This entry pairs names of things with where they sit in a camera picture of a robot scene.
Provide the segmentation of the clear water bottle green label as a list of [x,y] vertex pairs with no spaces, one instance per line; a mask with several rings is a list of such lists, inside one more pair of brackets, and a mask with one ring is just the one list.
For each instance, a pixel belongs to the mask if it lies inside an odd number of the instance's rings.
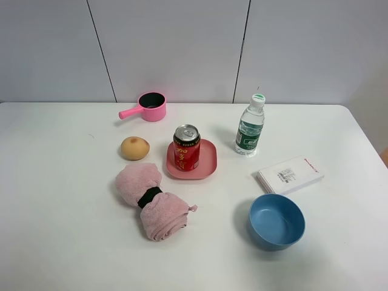
[[235,150],[240,155],[254,156],[264,127],[264,105],[266,98],[262,94],[254,94],[249,106],[239,120],[235,139]]

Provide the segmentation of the blue plastic bowl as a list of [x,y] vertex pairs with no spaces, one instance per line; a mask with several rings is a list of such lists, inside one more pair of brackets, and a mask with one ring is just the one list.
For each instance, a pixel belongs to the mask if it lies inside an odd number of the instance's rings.
[[286,196],[264,194],[250,206],[248,231],[260,249],[285,250],[303,237],[305,228],[302,211]]

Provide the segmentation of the red soda can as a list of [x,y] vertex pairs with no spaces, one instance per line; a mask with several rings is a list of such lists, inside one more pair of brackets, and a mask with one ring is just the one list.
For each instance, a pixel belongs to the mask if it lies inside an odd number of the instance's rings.
[[189,172],[199,164],[201,136],[198,129],[191,124],[176,128],[173,136],[174,161],[177,168]]

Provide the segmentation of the white flat cardboard box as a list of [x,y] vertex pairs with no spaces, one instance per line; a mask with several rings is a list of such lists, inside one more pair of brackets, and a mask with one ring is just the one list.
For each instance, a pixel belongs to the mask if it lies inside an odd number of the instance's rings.
[[324,173],[305,156],[298,156],[263,168],[256,176],[268,193],[286,195],[321,181]]

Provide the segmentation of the tan round bun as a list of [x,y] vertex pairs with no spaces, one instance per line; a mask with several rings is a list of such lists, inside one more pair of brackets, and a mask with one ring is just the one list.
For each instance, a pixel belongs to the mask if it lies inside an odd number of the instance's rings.
[[123,140],[120,146],[123,158],[130,161],[137,161],[147,156],[150,150],[150,144],[137,136],[131,136]]

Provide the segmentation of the pink toy saucepan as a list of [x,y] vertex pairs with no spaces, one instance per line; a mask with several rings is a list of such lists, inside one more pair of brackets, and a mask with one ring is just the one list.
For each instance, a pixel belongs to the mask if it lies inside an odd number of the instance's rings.
[[157,122],[166,115],[166,98],[157,92],[143,94],[138,99],[138,105],[132,109],[118,113],[120,119],[126,119],[135,114],[140,114],[141,118],[148,122]]

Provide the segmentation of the black band on towel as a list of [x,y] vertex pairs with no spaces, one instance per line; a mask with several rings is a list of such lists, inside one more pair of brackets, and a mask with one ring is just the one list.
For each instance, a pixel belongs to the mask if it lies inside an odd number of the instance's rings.
[[142,195],[142,197],[138,201],[138,206],[143,209],[148,203],[152,202],[154,197],[161,193],[162,190],[159,187],[152,187],[149,188],[145,194]]

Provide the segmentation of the rolled pink towel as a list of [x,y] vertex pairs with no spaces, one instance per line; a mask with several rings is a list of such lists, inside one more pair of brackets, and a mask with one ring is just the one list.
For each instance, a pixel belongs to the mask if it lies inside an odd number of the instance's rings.
[[[115,186],[122,199],[133,207],[152,187],[161,188],[162,174],[153,163],[129,164],[115,178]],[[189,212],[198,206],[188,205],[178,196],[161,192],[140,211],[140,219],[148,239],[162,241],[187,225]]]

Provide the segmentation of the pink square plate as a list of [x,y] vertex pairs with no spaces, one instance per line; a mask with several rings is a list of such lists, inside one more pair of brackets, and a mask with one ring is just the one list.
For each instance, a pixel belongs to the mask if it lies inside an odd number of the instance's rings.
[[175,166],[173,154],[173,142],[167,148],[166,170],[170,176],[183,180],[206,179],[214,173],[217,168],[217,151],[215,145],[207,139],[201,140],[199,165],[196,169],[184,172]]

